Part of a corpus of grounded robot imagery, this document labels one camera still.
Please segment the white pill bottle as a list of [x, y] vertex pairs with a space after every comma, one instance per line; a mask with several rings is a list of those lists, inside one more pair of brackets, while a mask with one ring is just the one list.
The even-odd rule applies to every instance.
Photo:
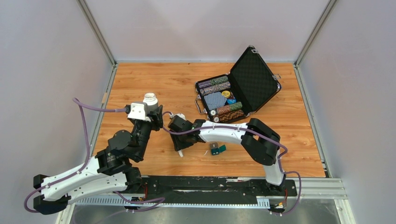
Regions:
[[144, 95], [143, 102], [147, 105], [146, 106], [146, 113], [154, 111], [158, 108], [158, 99], [153, 92], [148, 92]]

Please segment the teal pill organizer box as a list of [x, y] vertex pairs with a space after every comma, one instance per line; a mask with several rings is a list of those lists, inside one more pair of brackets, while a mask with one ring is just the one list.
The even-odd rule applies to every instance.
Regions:
[[219, 145], [217, 142], [213, 142], [209, 144], [209, 148], [211, 151], [211, 155], [219, 155], [220, 153], [226, 151], [225, 145]]

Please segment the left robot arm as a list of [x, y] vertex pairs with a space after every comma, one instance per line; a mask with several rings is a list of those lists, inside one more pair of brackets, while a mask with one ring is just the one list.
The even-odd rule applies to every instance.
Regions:
[[105, 149], [82, 165], [54, 176], [36, 175], [35, 212], [55, 214], [83, 198], [111, 193], [133, 194], [143, 187], [141, 173], [132, 162], [143, 161], [150, 134], [163, 127], [163, 106], [147, 113], [147, 119], [131, 119], [132, 131], [120, 130]]

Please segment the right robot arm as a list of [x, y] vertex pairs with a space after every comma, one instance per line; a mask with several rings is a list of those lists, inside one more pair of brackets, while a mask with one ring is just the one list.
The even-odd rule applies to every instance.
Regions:
[[164, 128], [173, 140], [176, 151], [186, 149], [198, 142], [224, 142], [242, 146], [249, 156], [263, 166], [267, 190], [278, 195], [285, 189], [285, 177], [281, 164], [280, 135], [259, 119], [247, 123], [224, 124], [197, 119], [193, 123], [175, 115]]

